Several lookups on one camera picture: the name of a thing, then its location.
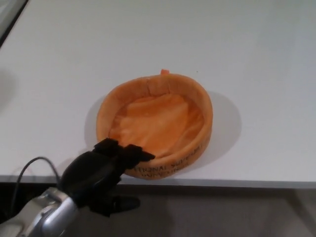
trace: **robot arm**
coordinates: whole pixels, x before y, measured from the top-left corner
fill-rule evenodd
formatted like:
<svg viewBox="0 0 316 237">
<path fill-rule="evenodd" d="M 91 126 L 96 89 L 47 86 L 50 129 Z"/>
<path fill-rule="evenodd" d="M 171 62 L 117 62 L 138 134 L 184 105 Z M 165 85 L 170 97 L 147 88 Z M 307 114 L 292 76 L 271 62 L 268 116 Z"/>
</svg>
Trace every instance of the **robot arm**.
<svg viewBox="0 0 316 237">
<path fill-rule="evenodd" d="M 137 198 L 110 197 L 108 191 L 126 169 L 154 157 L 141 147 L 122 147 L 109 138 L 101 141 L 67 167 L 57 188 L 49 188 L 1 224 L 0 237 L 59 237 L 82 207 L 107 217 L 138 207 Z"/>
</svg>

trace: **black cable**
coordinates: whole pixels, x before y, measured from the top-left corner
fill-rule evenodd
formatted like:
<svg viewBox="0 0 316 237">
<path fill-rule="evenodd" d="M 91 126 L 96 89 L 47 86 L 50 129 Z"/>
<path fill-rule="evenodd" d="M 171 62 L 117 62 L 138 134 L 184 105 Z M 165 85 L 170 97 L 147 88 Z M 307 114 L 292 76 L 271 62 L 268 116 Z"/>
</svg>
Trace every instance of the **black cable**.
<svg viewBox="0 0 316 237">
<path fill-rule="evenodd" d="M 10 207 L 10 212 L 9 212 L 9 218 L 12 218 L 13 217 L 13 213 L 14 213 L 14 205 L 15 205 L 15 202 L 16 202 L 16 196 L 17 196 L 17 193 L 18 193 L 18 189 L 19 189 L 19 185 L 20 185 L 20 182 L 21 182 L 21 179 L 22 179 L 22 176 L 25 172 L 25 170 L 30 166 L 30 164 L 32 164 L 34 161 L 37 161 L 39 159 L 42 159 L 44 161 L 46 161 L 49 166 L 51 167 L 51 169 L 53 170 L 55 176 L 56 176 L 56 182 L 57 182 L 57 188 L 59 187 L 59 183 L 60 183 L 60 177 L 58 175 L 58 172 L 54 166 L 54 164 L 46 157 L 36 157 L 32 160 L 30 160 L 22 169 L 16 183 L 15 183 L 15 188 L 14 188 L 14 192 L 13 192 L 13 197 L 12 197 L 12 200 L 11 200 L 11 207 Z"/>
</svg>

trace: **bowl rim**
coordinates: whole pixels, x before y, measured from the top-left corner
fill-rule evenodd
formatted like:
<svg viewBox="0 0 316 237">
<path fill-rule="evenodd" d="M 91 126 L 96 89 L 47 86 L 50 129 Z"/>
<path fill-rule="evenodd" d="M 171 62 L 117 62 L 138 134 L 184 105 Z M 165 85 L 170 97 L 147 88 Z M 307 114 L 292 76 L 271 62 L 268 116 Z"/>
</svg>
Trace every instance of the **bowl rim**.
<svg viewBox="0 0 316 237">
<path fill-rule="evenodd" d="M 105 139 L 109 135 L 109 134 L 107 134 L 106 136 L 104 136 L 104 133 L 102 133 L 100 130 L 100 124 L 101 124 L 101 120 L 100 120 L 101 116 L 100 115 L 102 114 L 102 111 L 105 109 L 105 107 L 107 107 L 107 105 L 110 103 L 111 95 L 116 94 L 120 88 L 125 87 L 125 86 L 130 86 L 131 84 L 134 84 L 139 80 L 144 80 L 144 79 L 150 80 L 150 79 L 155 78 L 155 77 L 169 78 L 169 79 L 181 78 L 181 79 L 183 79 L 182 81 L 184 83 L 190 83 L 190 85 L 193 86 L 193 88 L 196 91 L 198 91 L 199 94 L 201 95 L 202 101 L 204 103 L 204 108 L 206 108 L 206 110 L 202 111 L 203 117 L 204 117 L 204 124 L 203 124 L 201 130 L 199 131 L 199 133 L 197 134 L 197 136 L 189 144 L 187 144 L 181 150 L 179 150 L 171 155 L 161 157 L 159 159 L 153 159 L 149 162 L 141 162 L 137 165 L 138 167 L 143 167 L 143 168 L 150 168 L 150 167 L 157 167 L 157 166 L 166 165 L 167 163 L 177 162 L 180 159 L 182 159 L 183 157 L 188 156 L 188 154 L 192 153 L 196 148 L 198 148 L 199 146 L 203 146 L 204 140 L 207 140 L 208 136 L 210 135 L 210 132 L 212 130 L 212 124 L 213 124 L 213 106 L 212 106 L 210 96 L 207 93 L 207 91 L 194 79 L 187 77 L 187 76 L 184 76 L 184 75 L 172 74 L 172 73 L 154 75 L 154 76 L 149 76 L 149 77 L 139 77 L 139 78 L 132 79 L 132 80 L 129 80 L 127 82 L 120 84 L 119 86 L 112 89 L 108 93 L 108 95 L 104 98 L 104 100 L 99 108 L 99 111 L 97 114 L 97 119 L 96 119 L 96 135 L 97 135 L 98 142 Z"/>
</svg>

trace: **white tabletop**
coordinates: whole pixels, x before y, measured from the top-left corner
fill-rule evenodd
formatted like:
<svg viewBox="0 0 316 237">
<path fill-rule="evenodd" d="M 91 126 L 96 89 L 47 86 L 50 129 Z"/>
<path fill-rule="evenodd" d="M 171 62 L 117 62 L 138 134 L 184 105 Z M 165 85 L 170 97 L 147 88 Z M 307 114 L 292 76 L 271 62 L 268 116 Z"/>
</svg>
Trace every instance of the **white tabletop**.
<svg viewBox="0 0 316 237">
<path fill-rule="evenodd" d="M 102 98 L 161 68 L 214 107 L 202 157 L 126 184 L 316 188 L 313 0 L 31 0 L 0 49 L 0 181 L 63 172 L 96 143 Z M 27 182 L 52 182 L 43 161 Z"/>
</svg>

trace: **orange bowl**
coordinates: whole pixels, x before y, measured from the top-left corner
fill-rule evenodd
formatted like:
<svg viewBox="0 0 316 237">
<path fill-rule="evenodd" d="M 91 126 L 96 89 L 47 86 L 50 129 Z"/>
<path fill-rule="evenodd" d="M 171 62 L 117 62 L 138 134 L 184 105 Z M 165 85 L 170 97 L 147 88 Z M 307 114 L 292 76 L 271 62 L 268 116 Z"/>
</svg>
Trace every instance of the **orange bowl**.
<svg viewBox="0 0 316 237">
<path fill-rule="evenodd" d="M 96 122 L 98 141 L 110 137 L 155 155 L 127 175 L 154 180 L 194 163 L 206 149 L 213 121 L 212 103 L 192 78 L 169 74 L 130 80 L 104 99 Z"/>
</svg>

